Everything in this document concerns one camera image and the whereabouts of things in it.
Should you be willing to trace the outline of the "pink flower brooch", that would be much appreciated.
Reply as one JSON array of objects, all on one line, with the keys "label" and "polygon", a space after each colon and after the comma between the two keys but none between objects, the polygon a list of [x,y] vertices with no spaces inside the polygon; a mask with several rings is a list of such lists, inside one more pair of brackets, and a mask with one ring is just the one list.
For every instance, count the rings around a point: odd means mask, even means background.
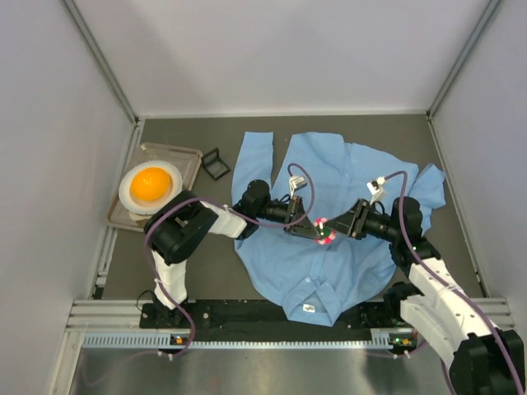
[{"label": "pink flower brooch", "polygon": [[326,225],[328,221],[327,218],[322,217],[314,222],[315,229],[319,233],[317,242],[321,245],[331,244],[336,239],[337,231]]}]

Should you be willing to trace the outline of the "light blue button shirt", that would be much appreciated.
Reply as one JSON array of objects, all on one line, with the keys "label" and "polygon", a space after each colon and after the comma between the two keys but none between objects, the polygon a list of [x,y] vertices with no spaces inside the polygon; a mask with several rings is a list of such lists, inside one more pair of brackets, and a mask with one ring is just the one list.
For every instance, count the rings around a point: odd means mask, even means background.
[{"label": "light blue button shirt", "polygon": [[[289,191],[287,166],[301,165],[315,188],[301,190],[311,207],[311,220],[332,219],[357,199],[371,194],[367,182],[390,176],[382,202],[391,208],[404,193],[419,201],[422,229],[431,227],[431,213],[445,205],[444,173],[433,164],[419,169],[389,153],[345,142],[334,133],[307,132],[291,137],[276,179],[273,170],[273,134],[247,132],[236,162],[231,195],[241,199],[249,182],[262,179],[272,185],[273,198]],[[259,228],[235,243],[254,288],[281,306],[291,321],[333,326],[339,315],[378,295],[391,280],[396,266],[388,242],[367,236],[356,240],[338,235],[331,244],[287,235],[281,229]]]}]

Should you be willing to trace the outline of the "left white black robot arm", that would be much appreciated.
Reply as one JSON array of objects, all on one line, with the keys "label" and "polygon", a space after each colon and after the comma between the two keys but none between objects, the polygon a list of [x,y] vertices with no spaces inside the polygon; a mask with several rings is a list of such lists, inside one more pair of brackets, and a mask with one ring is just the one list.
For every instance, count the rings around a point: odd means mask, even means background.
[{"label": "left white black robot arm", "polygon": [[259,231],[257,220],[276,223],[285,233],[321,241],[310,221],[303,199],[292,193],[272,199],[268,183],[250,182],[233,207],[218,207],[184,190],[144,226],[147,252],[155,268],[154,304],[161,314],[177,321],[177,306],[187,299],[186,261],[209,234],[233,240],[251,238]]}]

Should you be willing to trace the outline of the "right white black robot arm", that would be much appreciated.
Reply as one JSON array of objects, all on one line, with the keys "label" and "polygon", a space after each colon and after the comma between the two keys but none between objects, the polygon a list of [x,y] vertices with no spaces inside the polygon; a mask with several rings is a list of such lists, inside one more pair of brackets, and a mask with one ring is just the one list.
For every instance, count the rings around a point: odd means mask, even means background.
[{"label": "right white black robot arm", "polygon": [[437,249],[422,233],[419,202],[394,201],[390,214],[360,199],[325,227],[354,239],[373,236],[389,244],[391,258],[408,282],[384,297],[388,314],[415,328],[441,358],[455,394],[523,394],[524,343],[503,330],[454,280]]}]

